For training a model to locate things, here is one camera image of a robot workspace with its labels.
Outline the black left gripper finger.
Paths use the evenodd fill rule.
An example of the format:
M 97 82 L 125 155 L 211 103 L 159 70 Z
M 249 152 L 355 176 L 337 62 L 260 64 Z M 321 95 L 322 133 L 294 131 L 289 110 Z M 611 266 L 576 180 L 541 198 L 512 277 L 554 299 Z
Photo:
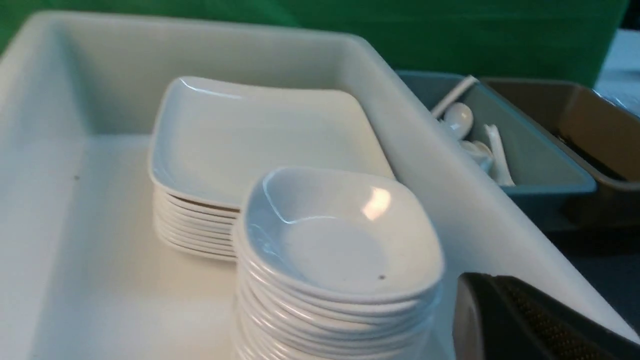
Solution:
M 457 360 L 637 360 L 640 347 L 515 276 L 457 279 Z

